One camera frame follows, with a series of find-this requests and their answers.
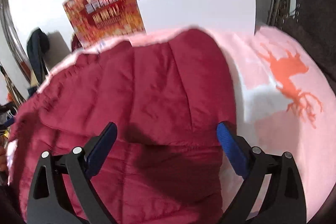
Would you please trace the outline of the dark red puffer jacket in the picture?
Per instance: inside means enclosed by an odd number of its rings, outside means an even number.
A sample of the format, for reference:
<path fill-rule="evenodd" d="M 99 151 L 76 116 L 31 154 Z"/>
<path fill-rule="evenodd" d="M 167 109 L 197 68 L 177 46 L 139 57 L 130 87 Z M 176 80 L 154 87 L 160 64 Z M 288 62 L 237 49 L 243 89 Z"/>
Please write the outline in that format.
<path fill-rule="evenodd" d="M 18 110 L 10 185 L 19 210 L 26 216 L 42 152 L 67 153 L 113 122 L 117 140 L 92 184 L 118 223 L 216 223 L 222 121 L 236 122 L 231 75 L 201 30 L 82 53 Z"/>

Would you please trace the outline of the dark hanging clothes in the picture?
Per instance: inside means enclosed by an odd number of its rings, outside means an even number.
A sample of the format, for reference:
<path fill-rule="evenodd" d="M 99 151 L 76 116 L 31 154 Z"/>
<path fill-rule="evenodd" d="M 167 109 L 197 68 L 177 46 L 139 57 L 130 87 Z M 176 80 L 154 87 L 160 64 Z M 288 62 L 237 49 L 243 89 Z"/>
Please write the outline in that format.
<path fill-rule="evenodd" d="M 38 84 L 41 84 L 45 80 L 46 75 L 48 75 L 43 58 L 49 49 L 50 41 L 48 36 L 40 28 L 34 30 L 27 42 L 26 50 Z"/>

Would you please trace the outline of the pink patterned bed sheet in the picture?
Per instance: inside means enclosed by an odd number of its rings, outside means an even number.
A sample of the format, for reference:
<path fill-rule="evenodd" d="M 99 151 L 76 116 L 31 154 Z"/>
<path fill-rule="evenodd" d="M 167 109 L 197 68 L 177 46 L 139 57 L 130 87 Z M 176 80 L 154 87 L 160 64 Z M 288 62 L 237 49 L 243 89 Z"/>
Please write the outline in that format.
<path fill-rule="evenodd" d="M 266 153 L 293 155 L 303 184 L 306 219 L 312 219 L 335 184 L 335 94 L 299 43 L 277 28 L 262 26 L 251 36 L 190 28 L 106 39 L 68 55 L 36 93 L 82 53 L 99 54 L 124 40 L 134 47 L 164 43 L 191 29 L 211 36 L 227 62 L 236 107 L 232 130 Z M 224 152 L 219 180 L 224 211 L 243 181 Z"/>

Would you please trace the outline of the dark red fringed cloth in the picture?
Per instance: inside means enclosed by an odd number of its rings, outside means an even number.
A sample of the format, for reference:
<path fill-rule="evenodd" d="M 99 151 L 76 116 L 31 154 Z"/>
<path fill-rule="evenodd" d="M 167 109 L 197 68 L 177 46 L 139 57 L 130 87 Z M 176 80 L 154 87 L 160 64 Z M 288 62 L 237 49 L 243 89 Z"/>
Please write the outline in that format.
<path fill-rule="evenodd" d="M 83 46 L 82 46 L 81 42 L 79 41 L 77 35 L 73 34 L 72 40 L 71 40 L 71 52 L 74 52 L 75 50 L 80 49 L 82 47 Z"/>

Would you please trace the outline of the white storage box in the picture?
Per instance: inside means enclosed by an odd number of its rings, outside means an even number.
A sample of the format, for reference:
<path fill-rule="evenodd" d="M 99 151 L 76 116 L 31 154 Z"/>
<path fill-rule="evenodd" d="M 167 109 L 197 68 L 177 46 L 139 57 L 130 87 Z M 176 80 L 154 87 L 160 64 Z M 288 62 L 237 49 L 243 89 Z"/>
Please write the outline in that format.
<path fill-rule="evenodd" d="M 145 31 L 198 26 L 253 35 L 256 0 L 137 0 Z"/>

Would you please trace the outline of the red gold gift box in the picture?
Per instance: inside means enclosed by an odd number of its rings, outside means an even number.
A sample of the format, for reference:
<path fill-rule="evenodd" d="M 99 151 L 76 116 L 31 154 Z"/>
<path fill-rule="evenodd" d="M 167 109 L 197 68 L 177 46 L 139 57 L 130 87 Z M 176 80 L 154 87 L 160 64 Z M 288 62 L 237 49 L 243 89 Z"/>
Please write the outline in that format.
<path fill-rule="evenodd" d="M 145 29 L 137 0 L 67 0 L 63 8 L 76 37 L 85 47 Z"/>

